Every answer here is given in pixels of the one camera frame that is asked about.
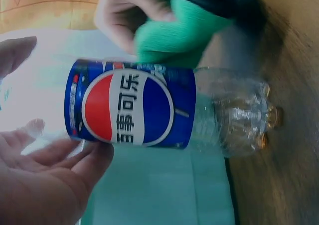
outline palm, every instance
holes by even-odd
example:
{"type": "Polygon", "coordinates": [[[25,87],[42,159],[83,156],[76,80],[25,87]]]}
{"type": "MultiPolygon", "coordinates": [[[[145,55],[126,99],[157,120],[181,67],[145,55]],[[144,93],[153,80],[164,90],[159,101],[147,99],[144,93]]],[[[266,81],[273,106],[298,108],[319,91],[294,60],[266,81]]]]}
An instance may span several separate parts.
{"type": "Polygon", "coordinates": [[[24,129],[0,133],[0,164],[4,173],[1,181],[7,185],[3,186],[6,191],[1,192],[12,194],[9,203],[15,204],[13,213],[33,214],[30,223],[75,224],[85,210],[93,186],[112,160],[112,147],[91,145],[66,158],[78,142],[60,140],[21,155],[30,142],[32,139],[24,129]]]}

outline plastic bottle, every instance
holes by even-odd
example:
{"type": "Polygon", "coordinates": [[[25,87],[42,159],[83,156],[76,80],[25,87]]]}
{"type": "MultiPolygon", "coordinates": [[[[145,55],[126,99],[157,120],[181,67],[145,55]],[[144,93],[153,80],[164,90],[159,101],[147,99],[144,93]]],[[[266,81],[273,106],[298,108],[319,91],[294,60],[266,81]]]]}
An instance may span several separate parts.
{"type": "Polygon", "coordinates": [[[269,85],[245,73],[66,58],[5,78],[1,119],[31,121],[28,133],[49,141],[71,136],[225,157],[264,148],[280,120],[269,85]]]}

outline black strap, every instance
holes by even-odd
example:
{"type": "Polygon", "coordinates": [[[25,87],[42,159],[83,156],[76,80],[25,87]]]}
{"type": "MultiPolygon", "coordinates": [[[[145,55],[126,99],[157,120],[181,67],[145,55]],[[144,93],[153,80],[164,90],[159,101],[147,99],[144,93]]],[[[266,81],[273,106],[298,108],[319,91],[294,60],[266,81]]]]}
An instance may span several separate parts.
{"type": "Polygon", "coordinates": [[[236,14],[235,0],[187,0],[204,10],[223,18],[232,18],[236,14]]]}

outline bottle label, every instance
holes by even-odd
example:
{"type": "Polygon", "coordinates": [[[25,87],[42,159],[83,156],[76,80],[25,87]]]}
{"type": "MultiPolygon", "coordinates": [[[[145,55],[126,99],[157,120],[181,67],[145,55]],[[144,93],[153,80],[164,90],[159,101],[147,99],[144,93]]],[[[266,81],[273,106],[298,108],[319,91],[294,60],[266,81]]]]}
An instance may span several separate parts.
{"type": "Polygon", "coordinates": [[[191,69],[77,60],[66,84],[65,124],[77,139],[185,148],[195,104],[191,69]]]}

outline bottle base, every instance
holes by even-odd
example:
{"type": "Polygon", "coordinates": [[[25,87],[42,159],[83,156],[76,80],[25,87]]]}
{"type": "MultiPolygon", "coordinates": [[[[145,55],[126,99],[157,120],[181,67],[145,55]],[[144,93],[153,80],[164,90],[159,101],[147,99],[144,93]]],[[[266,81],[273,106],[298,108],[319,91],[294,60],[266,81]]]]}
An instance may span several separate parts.
{"type": "Polygon", "coordinates": [[[266,118],[268,129],[281,127],[283,125],[284,110],[281,107],[271,105],[268,108],[266,118]]]}
{"type": "Polygon", "coordinates": [[[257,139],[257,144],[260,150],[264,149],[268,145],[268,138],[265,133],[262,133],[258,139],[257,139]]]}

